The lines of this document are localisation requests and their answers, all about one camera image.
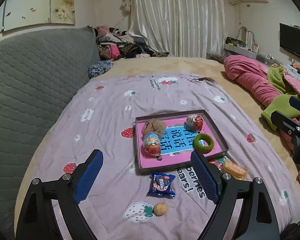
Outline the green fuzzy hair scrunchie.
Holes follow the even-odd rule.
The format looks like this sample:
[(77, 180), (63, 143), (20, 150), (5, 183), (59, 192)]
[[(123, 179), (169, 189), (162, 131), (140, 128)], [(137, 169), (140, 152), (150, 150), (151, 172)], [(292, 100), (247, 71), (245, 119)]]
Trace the green fuzzy hair scrunchie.
[(214, 140), (205, 133), (199, 133), (193, 140), (193, 146), (195, 150), (202, 153), (209, 153), (214, 148)]

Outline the yellow cracker packet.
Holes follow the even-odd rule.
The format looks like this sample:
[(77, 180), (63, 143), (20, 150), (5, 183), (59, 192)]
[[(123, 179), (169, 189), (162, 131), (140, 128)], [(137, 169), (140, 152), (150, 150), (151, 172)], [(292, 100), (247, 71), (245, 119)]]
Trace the yellow cracker packet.
[(229, 160), (226, 160), (222, 166), (223, 173), (229, 173), (238, 180), (245, 180), (247, 171), (245, 167), (239, 166)]

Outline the red blue toy egg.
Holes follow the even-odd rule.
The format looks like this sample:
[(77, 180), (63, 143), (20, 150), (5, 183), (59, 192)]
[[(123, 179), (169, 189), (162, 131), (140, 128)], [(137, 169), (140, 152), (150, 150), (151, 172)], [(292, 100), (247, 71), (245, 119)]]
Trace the red blue toy egg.
[(143, 139), (143, 149), (147, 154), (156, 158), (159, 157), (161, 155), (159, 137), (153, 132), (145, 135)]

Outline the green fleece garment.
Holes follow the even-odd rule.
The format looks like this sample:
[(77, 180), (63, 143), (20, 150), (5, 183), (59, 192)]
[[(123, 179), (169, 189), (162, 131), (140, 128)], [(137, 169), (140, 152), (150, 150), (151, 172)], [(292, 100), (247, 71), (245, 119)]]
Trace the green fleece garment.
[(271, 120), (273, 112), (279, 111), (289, 118), (300, 117), (300, 111), (293, 108), (289, 103), (290, 97), (298, 98), (298, 94), (284, 78), (284, 70), (283, 67), (270, 67), (267, 74), (268, 81), (279, 92), (279, 95), (275, 96), (270, 105), (261, 113), (261, 116), (267, 121), (273, 131), (277, 130), (277, 127)]

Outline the pink strawberry print blanket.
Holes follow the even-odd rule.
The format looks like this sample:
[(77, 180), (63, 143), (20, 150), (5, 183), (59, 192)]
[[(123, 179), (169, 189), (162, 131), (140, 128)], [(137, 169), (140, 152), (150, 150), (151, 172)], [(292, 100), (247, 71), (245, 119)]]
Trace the pink strawberry print blanket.
[[(187, 126), (201, 115), (203, 128)], [(166, 124), (161, 155), (143, 149), (145, 121)], [(221, 172), (209, 200), (191, 165), (199, 133), (214, 140), (202, 153), (245, 167), (245, 180)], [(74, 201), (74, 171), (94, 149), (103, 165), (86, 198)], [(300, 218), (300, 199), (285, 163), (255, 123), (215, 81), (194, 75), (89, 81), (73, 97), (34, 155), (16, 239), (279, 239)], [(147, 195), (151, 173), (175, 175), (175, 197)], [(156, 216), (153, 207), (168, 211)]]

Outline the pink quilted duvet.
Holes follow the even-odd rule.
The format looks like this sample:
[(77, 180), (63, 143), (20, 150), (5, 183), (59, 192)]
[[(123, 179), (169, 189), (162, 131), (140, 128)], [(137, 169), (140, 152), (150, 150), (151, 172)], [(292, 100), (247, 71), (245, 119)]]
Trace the pink quilted duvet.
[[(241, 55), (230, 55), (225, 58), (223, 65), (227, 77), (248, 90), (265, 109), (275, 96), (279, 95), (267, 79), (270, 67), (259, 61)], [(286, 70), (284, 70), (284, 78), (297, 92), (298, 99), (300, 99), (300, 81), (290, 76)], [(300, 125), (300, 117), (293, 118), (293, 121)]]

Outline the red wrapped candy ball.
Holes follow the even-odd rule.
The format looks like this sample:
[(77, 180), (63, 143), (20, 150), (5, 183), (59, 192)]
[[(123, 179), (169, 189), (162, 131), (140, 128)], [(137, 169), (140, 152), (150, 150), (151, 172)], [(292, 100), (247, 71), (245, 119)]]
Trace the red wrapped candy ball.
[(186, 118), (187, 126), (196, 132), (200, 132), (203, 128), (204, 119), (201, 115), (191, 114)]

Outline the black television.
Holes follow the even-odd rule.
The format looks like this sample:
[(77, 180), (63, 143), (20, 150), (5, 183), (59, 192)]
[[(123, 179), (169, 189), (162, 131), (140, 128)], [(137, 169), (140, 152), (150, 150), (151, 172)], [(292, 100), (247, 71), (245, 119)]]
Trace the black television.
[(300, 58), (300, 28), (280, 23), (280, 47)]

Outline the brown fuzzy plush toy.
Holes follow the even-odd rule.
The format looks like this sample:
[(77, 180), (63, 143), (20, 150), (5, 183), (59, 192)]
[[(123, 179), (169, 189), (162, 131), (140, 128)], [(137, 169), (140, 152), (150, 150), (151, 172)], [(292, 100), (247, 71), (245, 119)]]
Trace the brown fuzzy plush toy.
[(141, 132), (143, 135), (147, 135), (149, 133), (154, 133), (161, 140), (165, 134), (166, 127), (167, 126), (166, 126), (165, 122), (163, 122), (159, 119), (156, 119), (156, 118), (152, 118), (152, 119), (145, 121)]

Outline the blue patterned cloth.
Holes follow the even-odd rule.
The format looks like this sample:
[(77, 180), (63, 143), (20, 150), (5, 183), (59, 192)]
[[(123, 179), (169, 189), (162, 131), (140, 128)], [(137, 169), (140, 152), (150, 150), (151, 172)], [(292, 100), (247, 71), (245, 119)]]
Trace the blue patterned cloth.
[(88, 76), (90, 79), (103, 75), (107, 71), (109, 71), (113, 66), (113, 62), (111, 60), (107, 61), (98, 61), (95, 64), (91, 65), (88, 68)]

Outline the grey quilted headboard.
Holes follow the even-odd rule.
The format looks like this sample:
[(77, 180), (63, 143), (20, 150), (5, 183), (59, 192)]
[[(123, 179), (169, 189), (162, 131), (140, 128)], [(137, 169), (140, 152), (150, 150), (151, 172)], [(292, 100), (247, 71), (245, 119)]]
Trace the grey quilted headboard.
[(99, 60), (91, 27), (47, 29), (0, 41), (0, 236), (14, 239), (14, 208), (43, 137)]

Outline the pile of clothes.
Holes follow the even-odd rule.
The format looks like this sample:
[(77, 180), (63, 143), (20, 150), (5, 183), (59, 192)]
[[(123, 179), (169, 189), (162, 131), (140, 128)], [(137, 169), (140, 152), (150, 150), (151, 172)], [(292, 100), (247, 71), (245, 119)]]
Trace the pile of clothes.
[(168, 57), (170, 52), (154, 51), (142, 37), (130, 36), (127, 31), (99, 25), (94, 28), (98, 52), (102, 61), (144, 57)]

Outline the white striped curtains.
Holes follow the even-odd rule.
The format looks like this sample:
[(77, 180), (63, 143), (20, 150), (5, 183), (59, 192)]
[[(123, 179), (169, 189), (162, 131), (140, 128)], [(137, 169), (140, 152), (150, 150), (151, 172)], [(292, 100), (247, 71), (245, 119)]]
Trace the white striped curtains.
[(223, 50), (223, 0), (122, 0), (121, 10), (130, 35), (154, 51), (206, 58)]

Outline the floral wall painting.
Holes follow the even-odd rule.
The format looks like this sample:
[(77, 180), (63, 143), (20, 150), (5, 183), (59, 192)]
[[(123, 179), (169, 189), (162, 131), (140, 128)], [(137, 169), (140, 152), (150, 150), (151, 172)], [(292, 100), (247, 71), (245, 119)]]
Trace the floral wall painting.
[(5, 0), (0, 32), (38, 24), (75, 24), (74, 0)]

